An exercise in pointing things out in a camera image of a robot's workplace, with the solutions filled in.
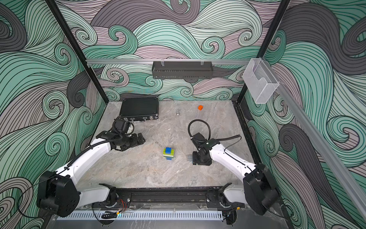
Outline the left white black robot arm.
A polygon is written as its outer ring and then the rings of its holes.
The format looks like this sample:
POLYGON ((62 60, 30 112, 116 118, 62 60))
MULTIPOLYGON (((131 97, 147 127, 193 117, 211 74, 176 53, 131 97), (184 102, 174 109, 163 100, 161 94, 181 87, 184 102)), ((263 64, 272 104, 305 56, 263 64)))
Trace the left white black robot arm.
POLYGON ((94 188, 78 190, 82 176, 111 150, 126 151, 143 145, 142 133, 134 132, 129 121, 115 119, 110 130, 96 136, 86 149, 54 172, 46 171, 40 177, 36 205, 39 209, 59 217, 70 215, 75 209, 93 203, 114 207, 118 195, 116 187, 99 184, 94 188))

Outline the lime green long lego brick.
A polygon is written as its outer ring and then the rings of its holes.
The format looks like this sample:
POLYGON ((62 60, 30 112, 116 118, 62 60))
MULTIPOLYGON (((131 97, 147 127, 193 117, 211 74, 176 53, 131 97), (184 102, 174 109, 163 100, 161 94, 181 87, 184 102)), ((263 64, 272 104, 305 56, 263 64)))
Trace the lime green long lego brick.
POLYGON ((163 156, 164 156, 164 157, 174 157, 174 150, 172 150, 172 154, 166 154, 166 153, 165 153, 165 149, 164 149, 164 151, 163 151, 163 156))

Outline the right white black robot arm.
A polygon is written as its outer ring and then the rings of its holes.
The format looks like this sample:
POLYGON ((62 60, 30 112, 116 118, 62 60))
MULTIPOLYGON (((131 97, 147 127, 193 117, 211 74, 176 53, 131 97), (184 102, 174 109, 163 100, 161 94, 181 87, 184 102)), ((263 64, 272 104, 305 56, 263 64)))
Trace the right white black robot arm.
POLYGON ((217 162, 242 181, 242 185, 227 183, 218 191, 218 201, 223 208, 235 204, 249 205, 258 215, 264 215, 280 196, 272 173, 264 164, 248 162, 228 150, 221 142, 225 139, 205 139, 202 134, 190 135, 196 147, 192 153, 193 165, 210 166, 217 162))

